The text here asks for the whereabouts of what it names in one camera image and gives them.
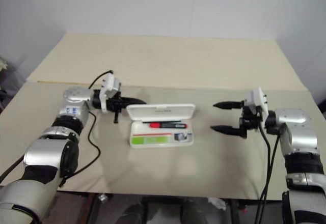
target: black wire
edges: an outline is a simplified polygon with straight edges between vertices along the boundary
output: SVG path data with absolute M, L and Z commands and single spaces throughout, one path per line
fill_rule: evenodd
M 21 156 L 15 163 L 13 163 L 8 169 L 6 169 L 5 172 L 2 173 L 2 175 L 0 176 L 0 183 L 2 183 L 2 181 L 9 175 L 9 173 L 12 172 L 13 169 L 15 169 L 19 163 L 22 162 L 22 160 L 24 159 L 24 156 Z
M 265 185 L 265 197 L 264 197 L 263 207 L 261 209 L 261 215 L 260 215 L 260 218 L 259 218 L 259 224 L 261 224 L 261 221 L 262 221 L 262 218 L 263 218 L 264 209 L 265 209 L 266 202 L 267 202 L 268 185 L 269 185 L 269 181 L 270 181 L 270 178 L 271 178 L 271 173 L 273 171 L 274 159 L 275 159 L 275 155 L 276 155 L 276 149 L 277 149 L 277 146 L 279 144 L 279 140 L 280 140 L 280 135 L 278 134 L 277 135 L 276 142 L 275 142 L 275 145 L 274 145 L 273 154 L 272 154 L 272 157 L 271 157 L 268 179 L 267 179 L 266 185 Z
M 67 180 L 67 179 L 69 179 L 69 178 L 71 178 L 71 177 L 73 177 L 73 176 L 76 176 L 77 174 L 79 174 L 79 173 L 81 173 L 82 171 L 84 171 L 84 170 L 86 170 L 88 167 L 90 167 L 99 157 L 100 157 L 100 155 L 101 155 L 101 150 L 100 150 L 100 148 L 97 146 L 97 145 L 95 145 L 93 142 L 92 142 L 92 140 L 91 140 L 91 133 L 92 133 L 92 131 L 93 131 L 93 128 L 94 128 L 94 125 L 95 125 L 95 123 L 96 123 L 96 115 L 94 115 L 92 112 L 88 112 L 88 113 L 90 113 L 93 117 L 94 117 L 94 121 L 93 121 L 93 124 L 92 124 L 92 126 L 91 126 L 91 129 L 89 130 L 89 132 L 88 132 L 88 136 L 87 136 L 87 139 L 88 139 L 88 142 L 93 146 L 93 147 L 95 147 L 96 149 L 97 149 L 97 155 L 96 155 L 96 157 L 91 161 L 91 162 L 89 162 L 87 165 L 85 165 L 83 168 L 81 168 L 80 170 L 78 170 L 78 171 L 76 171 L 75 173 L 73 173 L 72 175 L 70 175 L 69 177 L 66 177 L 65 179 Z
M 92 88 L 92 86 L 95 84 L 95 82 L 100 79 L 102 76 L 106 75 L 106 74 L 113 74 L 113 70 L 109 70 L 109 71 L 105 71 L 104 73 L 100 74 L 98 77 L 95 78 L 95 80 L 93 80 L 93 82 L 90 84 L 90 86 L 88 87 L 88 89 Z
M 263 191 L 261 192 L 261 196 L 260 196 L 258 206 L 257 206 L 257 212 L 256 212 L 256 216 L 255 216 L 255 224 L 257 224 L 257 221 L 258 221 L 258 216 L 260 213 L 260 205 L 262 203 L 261 201 L 263 198 L 266 197 L 266 189 L 267 189 L 266 186 L 268 185 L 267 182 L 268 182 L 268 176 L 269 176 L 269 171 L 270 171 L 270 143 L 265 135 L 265 132 L 264 132 L 263 127 L 260 122 L 258 122 L 258 127 L 259 127 L 260 134 L 263 137 L 263 139 L 266 143 L 266 146 L 267 146 L 267 174 L 266 174 L 266 184 L 265 184 Z

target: red pen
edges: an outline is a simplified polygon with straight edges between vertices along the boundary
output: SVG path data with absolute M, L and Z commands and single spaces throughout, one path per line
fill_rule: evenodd
M 175 128 L 175 129 L 186 129 L 187 124 L 183 123 L 170 123 L 170 122 L 152 122 L 149 123 L 150 128 Z

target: table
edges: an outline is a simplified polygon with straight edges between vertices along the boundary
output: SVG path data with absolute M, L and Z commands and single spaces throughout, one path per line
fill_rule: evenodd
M 274 40 L 76 33 L 28 81 L 89 84 L 110 69 L 124 86 L 307 90 Z
M 27 82 L 0 116 L 0 171 L 23 154 L 28 145 L 53 122 L 62 103 L 63 91 L 71 84 Z M 189 103 L 197 106 L 193 118 L 195 143 L 190 147 L 132 149 L 128 145 L 131 120 L 126 111 L 113 124 L 113 114 L 99 116 L 93 138 L 102 156 L 93 166 L 67 181 L 62 190 L 138 193 L 256 199 L 265 181 L 266 148 L 258 132 L 248 139 L 214 132 L 211 125 L 238 126 L 239 110 L 221 110 L 218 101 L 243 100 L 249 90 L 167 89 L 122 87 L 123 96 L 148 103 Z M 269 109 L 300 107 L 312 118 L 321 160 L 326 165 L 325 120 L 308 91 L 264 90 Z M 91 118 L 81 134 L 79 166 L 95 157 L 86 140 Z M 275 137 L 268 136 L 271 147 Z M 20 165 L 3 182 L 21 177 Z M 280 148 L 275 158 L 268 199 L 280 200 L 286 190 L 284 159 Z

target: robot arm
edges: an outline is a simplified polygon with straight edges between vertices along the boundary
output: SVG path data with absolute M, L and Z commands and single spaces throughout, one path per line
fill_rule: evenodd
M 215 131 L 247 138 L 247 130 L 264 123 L 267 133 L 281 136 L 289 188 L 282 197 L 283 222 L 326 223 L 326 176 L 309 116 L 301 109 L 268 111 L 266 95 L 260 88 L 250 92 L 242 102 L 221 102 L 214 106 L 242 108 L 239 128 L 212 126 Z
M 138 99 L 122 98 L 120 82 L 112 74 L 101 90 L 71 87 L 64 92 L 64 102 L 54 123 L 27 149 L 21 179 L 0 191 L 0 223 L 41 223 L 58 186 L 77 169 L 78 142 L 91 109 L 118 113 Z

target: beige table surface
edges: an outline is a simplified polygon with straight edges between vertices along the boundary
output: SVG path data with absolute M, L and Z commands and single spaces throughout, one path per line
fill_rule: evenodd
M 60 83 L 27 82 L 0 115 L 0 172 L 22 155 L 28 145 L 49 127 L 69 87 Z M 128 144 L 131 120 L 126 111 L 113 123 L 113 114 L 99 116 L 93 138 L 100 146 L 100 160 L 71 178 L 62 190 L 201 197 L 256 199 L 265 181 L 266 147 L 258 132 L 248 139 L 214 132 L 211 125 L 238 126 L 240 110 L 221 110 L 212 105 L 224 100 L 242 100 L 247 90 L 122 88 L 124 96 L 148 103 L 194 103 L 195 143 L 190 147 L 132 149 Z M 326 165 L 326 124 L 308 91 L 265 90 L 269 109 L 300 107 L 312 118 Z M 79 143 L 79 166 L 96 155 L 87 142 L 89 118 Z M 268 137 L 272 147 L 275 137 Z M 21 177 L 22 165 L 3 182 Z M 280 200 L 286 190 L 284 159 L 278 148 L 268 198 Z
M 70 33 L 28 80 L 89 84 L 110 69 L 124 86 L 306 90 L 274 40 Z

